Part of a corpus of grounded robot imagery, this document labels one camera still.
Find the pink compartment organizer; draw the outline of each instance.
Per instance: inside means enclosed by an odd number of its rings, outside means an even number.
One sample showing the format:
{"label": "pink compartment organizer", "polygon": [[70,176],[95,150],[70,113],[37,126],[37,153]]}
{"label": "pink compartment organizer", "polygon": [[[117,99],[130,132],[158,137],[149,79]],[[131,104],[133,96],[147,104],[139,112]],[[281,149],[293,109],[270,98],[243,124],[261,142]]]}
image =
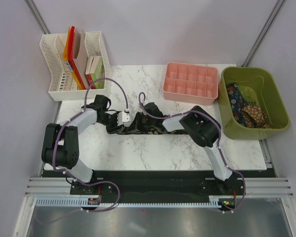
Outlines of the pink compartment organizer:
{"label": "pink compartment organizer", "polygon": [[193,104],[213,104],[218,97],[218,69],[169,63],[163,84],[163,97]]}

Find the marble table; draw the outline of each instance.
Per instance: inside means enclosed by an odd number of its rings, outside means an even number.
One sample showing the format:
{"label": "marble table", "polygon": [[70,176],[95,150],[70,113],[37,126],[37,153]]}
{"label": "marble table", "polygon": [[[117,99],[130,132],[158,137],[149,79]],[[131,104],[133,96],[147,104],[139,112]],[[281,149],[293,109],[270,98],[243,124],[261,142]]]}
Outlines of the marble table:
{"label": "marble table", "polygon": [[[222,70],[235,64],[208,65]],[[194,104],[169,101],[163,98],[166,65],[112,66],[112,79],[124,88],[133,118],[141,111],[138,94],[146,94],[146,103],[154,102],[164,114],[190,110]],[[111,109],[124,110],[125,101],[120,89],[112,83]],[[79,112],[83,101],[64,101],[58,122]],[[201,106],[219,123],[217,102]],[[231,140],[222,133],[222,147],[230,165],[238,170],[265,170],[266,165],[259,141]],[[203,148],[188,135],[109,135],[101,124],[89,126],[79,136],[80,159],[95,170],[212,170]]]}

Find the green bin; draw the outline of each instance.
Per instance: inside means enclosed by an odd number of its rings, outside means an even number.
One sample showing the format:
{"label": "green bin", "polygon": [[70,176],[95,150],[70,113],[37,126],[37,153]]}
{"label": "green bin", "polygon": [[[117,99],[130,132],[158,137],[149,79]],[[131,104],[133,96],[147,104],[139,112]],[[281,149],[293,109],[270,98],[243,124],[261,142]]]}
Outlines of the green bin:
{"label": "green bin", "polygon": [[[238,83],[243,97],[257,104],[265,112],[267,128],[248,128],[240,125],[233,117],[226,85]],[[286,130],[290,118],[283,104],[272,75],[261,68],[228,67],[222,72],[218,95],[219,110],[224,134],[230,139],[265,139],[276,132]]]}

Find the patterned fabric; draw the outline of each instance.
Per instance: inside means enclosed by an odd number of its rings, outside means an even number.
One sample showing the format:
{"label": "patterned fabric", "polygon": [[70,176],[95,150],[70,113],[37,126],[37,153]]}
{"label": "patterned fabric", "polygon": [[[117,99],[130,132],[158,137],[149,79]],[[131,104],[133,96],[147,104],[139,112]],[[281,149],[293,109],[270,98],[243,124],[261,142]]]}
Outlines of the patterned fabric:
{"label": "patterned fabric", "polygon": [[241,113],[247,124],[247,127],[270,128],[266,123],[266,114],[259,105],[247,105],[242,108]]}
{"label": "patterned fabric", "polygon": [[238,89],[237,83],[226,85],[226,89],[234,118],[242,126],[247,127],[246,121],[243,118],[241,110],[242,108],[248,105],[248,102],[243,98],[241,92]]}

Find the white plastic basket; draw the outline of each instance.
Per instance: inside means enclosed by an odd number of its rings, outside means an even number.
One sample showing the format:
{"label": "white plastic basket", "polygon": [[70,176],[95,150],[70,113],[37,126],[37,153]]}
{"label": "white plastic basket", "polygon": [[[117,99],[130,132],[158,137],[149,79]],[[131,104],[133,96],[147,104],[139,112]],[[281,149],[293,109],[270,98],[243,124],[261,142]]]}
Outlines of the white plastic basket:
{"label": "white plastic basket", "polygon": [[[43,35],[39,46],[44,55],[51,73],[51,83],[48,93],[55,101],[83,100],[86,90],[78,90],[77,84],[63,61],[67,34]],[[105,48],[101,32],[86,32],[84,40],[88,56],[102,56],[105,69],[105,77],[111,77],[111,66]],[[95,95],[109,96],[111,82],[106,80],[104,89],[89,90],[88,99],[94,99]]]}

